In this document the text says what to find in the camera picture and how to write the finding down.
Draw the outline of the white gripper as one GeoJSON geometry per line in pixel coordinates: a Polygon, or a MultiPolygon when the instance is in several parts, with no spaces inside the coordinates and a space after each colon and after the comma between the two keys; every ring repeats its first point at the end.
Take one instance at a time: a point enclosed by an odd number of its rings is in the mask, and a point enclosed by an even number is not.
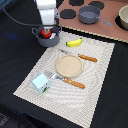
{"type": "Polygon", "coordinates": [[[48,31],[59,24],[59,13],[56,0],[35,0],[39,10],[43,28],[48,31]]]}

